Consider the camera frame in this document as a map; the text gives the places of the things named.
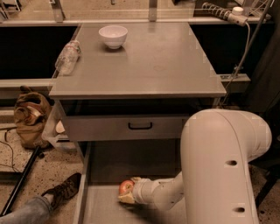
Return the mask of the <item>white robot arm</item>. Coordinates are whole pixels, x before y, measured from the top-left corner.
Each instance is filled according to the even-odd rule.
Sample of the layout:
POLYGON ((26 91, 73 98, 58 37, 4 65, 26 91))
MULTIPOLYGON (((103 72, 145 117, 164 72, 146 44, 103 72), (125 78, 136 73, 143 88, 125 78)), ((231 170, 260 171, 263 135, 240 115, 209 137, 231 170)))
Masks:
POLYGON ((269 125, 247 111, 206 109, 192 115, 180 138, 175 178, 134 177, 121 183, 125 204, 169 210, 185 202, 185 224, 259 224, 249 162, 268 151, 269 125))

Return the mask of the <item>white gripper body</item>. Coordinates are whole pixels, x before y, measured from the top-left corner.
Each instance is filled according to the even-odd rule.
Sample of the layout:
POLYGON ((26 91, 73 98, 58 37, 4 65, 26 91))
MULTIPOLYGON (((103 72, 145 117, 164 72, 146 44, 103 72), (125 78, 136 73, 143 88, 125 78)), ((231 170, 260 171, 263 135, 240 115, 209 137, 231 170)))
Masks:
POLYGON ((142 178, 142 181, 134 184, 132 190, 133 197, 138 204, 152 204, 154 202, 153 193, 159 186, 157 180, 142 178))

